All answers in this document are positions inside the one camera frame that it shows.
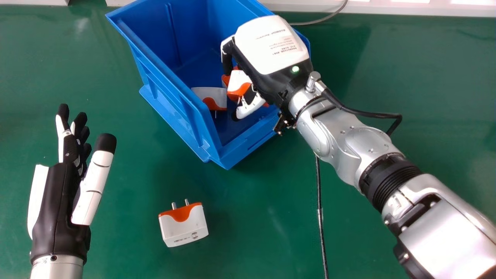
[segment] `robotic arm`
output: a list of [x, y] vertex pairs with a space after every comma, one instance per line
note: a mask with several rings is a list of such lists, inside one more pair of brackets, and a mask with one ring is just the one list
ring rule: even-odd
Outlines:
[[[382, 214], [397, 239], [393, 253], [411, 278], [496, 278], [495, 226], [408, 161], [386, 133], [350, 113], [313, 71], [304, 43], [284, 19], [273, 15], [243, 24], [222, 42], [221, 54], [226, 75], [234, 58], [253, 82], [254, 95], [280, 108], [275, 132], [297, 129]], [[260, 102], [245, 100], [237, 111]]]
[[29, 197], [31, 279], [80, 279], [90, 248], [91, 224], [114, 158], [117, 140], [101, 134], [90, 164], [86, 114], [68, 124], [69, 108], [56, 115], [59, 163], [36, 165]]

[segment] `screw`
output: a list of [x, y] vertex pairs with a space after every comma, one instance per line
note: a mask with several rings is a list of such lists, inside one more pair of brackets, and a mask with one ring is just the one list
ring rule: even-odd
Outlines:
[[307, 80], [307, 84], [305, 85], [305, 91], [307, 93], [314, 93], [315, 82], [318, 81], [319, 79], [320, 79], [320, 74], [317, 71], [311, 72]]

